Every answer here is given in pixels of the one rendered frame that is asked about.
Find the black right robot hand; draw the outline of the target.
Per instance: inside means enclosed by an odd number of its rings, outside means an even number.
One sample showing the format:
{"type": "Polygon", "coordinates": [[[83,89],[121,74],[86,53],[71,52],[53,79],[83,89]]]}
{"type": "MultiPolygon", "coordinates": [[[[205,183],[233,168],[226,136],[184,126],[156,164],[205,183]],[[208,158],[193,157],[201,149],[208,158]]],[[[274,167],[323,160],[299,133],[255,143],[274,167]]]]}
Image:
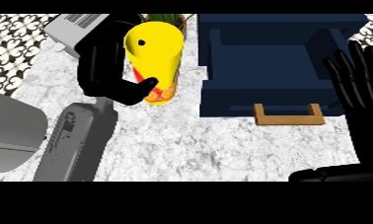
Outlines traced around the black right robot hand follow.
{"type": "Polygon", "coordinates": [[[373,182],[373,46],[361,47],[348,42],[351,59],[345,52],[326,58],[333,89],[344,107],[344,114],[358,164],[320,167],[296,171],[289,176],[299,182],[373,182]]]}

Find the grey rounded appliance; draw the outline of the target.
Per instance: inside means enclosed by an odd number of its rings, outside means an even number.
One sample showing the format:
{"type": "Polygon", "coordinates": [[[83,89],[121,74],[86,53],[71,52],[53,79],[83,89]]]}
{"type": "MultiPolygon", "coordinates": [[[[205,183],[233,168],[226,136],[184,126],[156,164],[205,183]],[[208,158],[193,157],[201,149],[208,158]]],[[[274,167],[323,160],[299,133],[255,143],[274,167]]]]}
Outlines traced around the grey rounded appliance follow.
{"type": "Polygon", "coordinates": [[[30,160],[40,150],[47,128],[44,112],[0,94],[0,173],[30,160]]]}

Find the navy blue drawer front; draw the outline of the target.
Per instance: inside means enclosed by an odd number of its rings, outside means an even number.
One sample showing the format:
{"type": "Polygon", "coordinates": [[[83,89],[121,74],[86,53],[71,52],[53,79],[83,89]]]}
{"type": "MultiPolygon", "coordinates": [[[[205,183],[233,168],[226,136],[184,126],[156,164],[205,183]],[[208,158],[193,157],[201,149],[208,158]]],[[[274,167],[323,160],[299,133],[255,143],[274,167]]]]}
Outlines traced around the navy blue drawer front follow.
{"type": "Polygon", "coordinates": [[[264,106],[268,115],[307,115],[308,104],[319,104],[324,116],[344,114],[329,80],[230,83],[206,80],[202,83],[201,116],[252,116],[255,104],[264,106]]]}

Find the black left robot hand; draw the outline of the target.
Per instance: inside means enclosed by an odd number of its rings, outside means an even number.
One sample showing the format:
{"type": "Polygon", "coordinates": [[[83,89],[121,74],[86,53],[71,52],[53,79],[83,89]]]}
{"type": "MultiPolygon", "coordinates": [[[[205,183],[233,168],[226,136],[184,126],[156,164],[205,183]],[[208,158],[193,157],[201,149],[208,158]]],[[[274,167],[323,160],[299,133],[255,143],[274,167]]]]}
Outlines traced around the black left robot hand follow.
{"type": "Polygon", "coordinates": [[[127,106],[137,105],[158,85],[155,77],[140,83],[122,79],[124,37],[142,23],[137,14],[111,14],[75,45],[77,82],[89,97],[106,97],[127,106]]]}

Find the tall yellow cup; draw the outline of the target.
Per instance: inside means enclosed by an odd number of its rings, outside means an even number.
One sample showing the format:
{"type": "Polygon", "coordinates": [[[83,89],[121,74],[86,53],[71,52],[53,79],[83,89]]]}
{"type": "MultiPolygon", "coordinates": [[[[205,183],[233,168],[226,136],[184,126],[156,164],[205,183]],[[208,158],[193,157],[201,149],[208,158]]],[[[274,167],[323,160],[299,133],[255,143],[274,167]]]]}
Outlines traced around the tall yellow cup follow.
{"type": "Polygon", "coordinates": [[[146,22],[128,31],[124,48],[137,82],[150,77],[159,81],[145,101],[153,106],[165,105],[177,92],[183,32],[165,22],[146,22]]]}

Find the navy blue drawer box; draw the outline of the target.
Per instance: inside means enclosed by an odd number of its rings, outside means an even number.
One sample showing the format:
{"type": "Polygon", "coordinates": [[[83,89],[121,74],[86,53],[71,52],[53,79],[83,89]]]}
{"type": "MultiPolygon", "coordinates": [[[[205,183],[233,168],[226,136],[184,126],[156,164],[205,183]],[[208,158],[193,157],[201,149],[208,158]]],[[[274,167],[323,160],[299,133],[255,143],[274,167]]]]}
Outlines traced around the navy blue drawer box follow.
{"type": "Polygon", "coordinates": [[[206,80],[330,81],[323,60],[347,49],[366,24],[363,14],[198,15],[198,64],[206,80]]]}

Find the green potted plant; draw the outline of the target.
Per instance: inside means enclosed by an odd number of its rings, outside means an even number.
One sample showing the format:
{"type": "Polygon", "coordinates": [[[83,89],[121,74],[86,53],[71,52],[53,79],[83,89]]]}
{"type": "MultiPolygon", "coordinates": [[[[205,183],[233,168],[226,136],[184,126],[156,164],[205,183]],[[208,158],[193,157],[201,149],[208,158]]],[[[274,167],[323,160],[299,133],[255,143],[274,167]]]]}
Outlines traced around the green potted plant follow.
{"type": "Polygon", "coordinates": [[[164,22],[174,25],[183,34],[187,33],[187,18],[183,14],[148,14],[139,15],[143,22],[164,22]]]}

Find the grey toaster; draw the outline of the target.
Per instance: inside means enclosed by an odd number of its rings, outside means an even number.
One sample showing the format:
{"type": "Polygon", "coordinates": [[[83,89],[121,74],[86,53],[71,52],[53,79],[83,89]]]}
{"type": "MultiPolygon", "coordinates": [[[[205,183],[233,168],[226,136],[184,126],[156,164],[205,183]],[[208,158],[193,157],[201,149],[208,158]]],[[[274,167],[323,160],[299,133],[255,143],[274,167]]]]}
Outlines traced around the grey toaster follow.
{"type": "Polygon", "coordinates": [[[58,51],[78,58],[74,47],[108,17],[108,14],[59,14],[44,27],[58,43],[58,51]]]}

